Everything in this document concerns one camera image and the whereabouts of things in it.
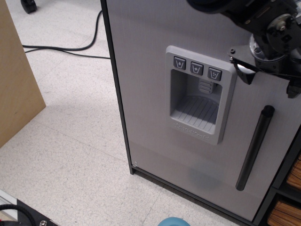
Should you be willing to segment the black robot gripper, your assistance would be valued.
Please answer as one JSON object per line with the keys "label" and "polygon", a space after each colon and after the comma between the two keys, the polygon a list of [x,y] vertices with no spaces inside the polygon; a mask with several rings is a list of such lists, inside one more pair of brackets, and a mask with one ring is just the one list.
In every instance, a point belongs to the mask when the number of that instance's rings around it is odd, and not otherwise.
{"label": "black robot gripper", "polygon": [[251,85],[256,73],[262,72],[289,80],[286,88],[288,98],[296,98],[301,93],[301,64],[292,55],[282,55],[267,59],[259,47],[249,45],[233,46],[229,49],[230,62],[237,75],[247,85]]}

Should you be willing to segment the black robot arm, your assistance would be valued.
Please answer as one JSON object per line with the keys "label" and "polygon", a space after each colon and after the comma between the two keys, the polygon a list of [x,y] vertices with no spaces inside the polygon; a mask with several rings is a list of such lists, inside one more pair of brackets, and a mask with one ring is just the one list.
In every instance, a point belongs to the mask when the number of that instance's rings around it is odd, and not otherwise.
{"label": "black robot arm", "polygon": [[203,13],[222,14],[252,34],[249,44],[229,50],[241,80],[258,72],[288,80],[288,98],[301,93],[301,2],[299,0],[190,0]]}

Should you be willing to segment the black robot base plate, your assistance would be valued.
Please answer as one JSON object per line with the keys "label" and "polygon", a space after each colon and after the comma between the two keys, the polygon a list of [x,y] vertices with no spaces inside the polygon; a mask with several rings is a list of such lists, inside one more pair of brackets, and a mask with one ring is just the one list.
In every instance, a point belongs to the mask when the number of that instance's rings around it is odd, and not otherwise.
{"label": "black robot base plate", "polygon": [[58,223],[18,199],[16,204],[1,204],[0,210],[12,210],[17,214],[15,220],[1,219],[1,226],[59,226]]}

